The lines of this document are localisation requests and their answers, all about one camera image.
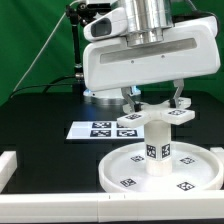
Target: green backdrop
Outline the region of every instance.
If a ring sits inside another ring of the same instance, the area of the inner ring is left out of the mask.
[[[193,0],[205,11],[215,13],[224,23],[223,0]],[[33,59],[51,34],[71,0],[0,0],[0,104],[7,100],[15,85],[28,69]],[[188,12],[183,3],[172,5],[173,13]],[[87,42],[80,35],[82,51]],[[217,37],[221,62],[224,64],[224,33]],[[48,47],[20,87],[47,84],[65,75],[73,74],[73,43],[71,26],[65,18]],[[185,81],[185,90],[206,91],[224,102],[224,67],[216,75]],[[143,90],[169,90],[171,82],[140,87]]]

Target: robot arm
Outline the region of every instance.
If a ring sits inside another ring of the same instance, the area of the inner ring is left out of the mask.
[[[85,36],[92,41],[84,52],[85,82],[90,90],[217,72],[216,18],[172,24],[169,2],[119,0],[118,8],[85,27]]]

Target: white platform edge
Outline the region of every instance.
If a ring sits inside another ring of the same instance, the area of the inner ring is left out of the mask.
[[[224,192],[0,195],[0,223],[224,218]]]
[[[3,152],[0,156],[0,192],[17,168],[16,152]]]

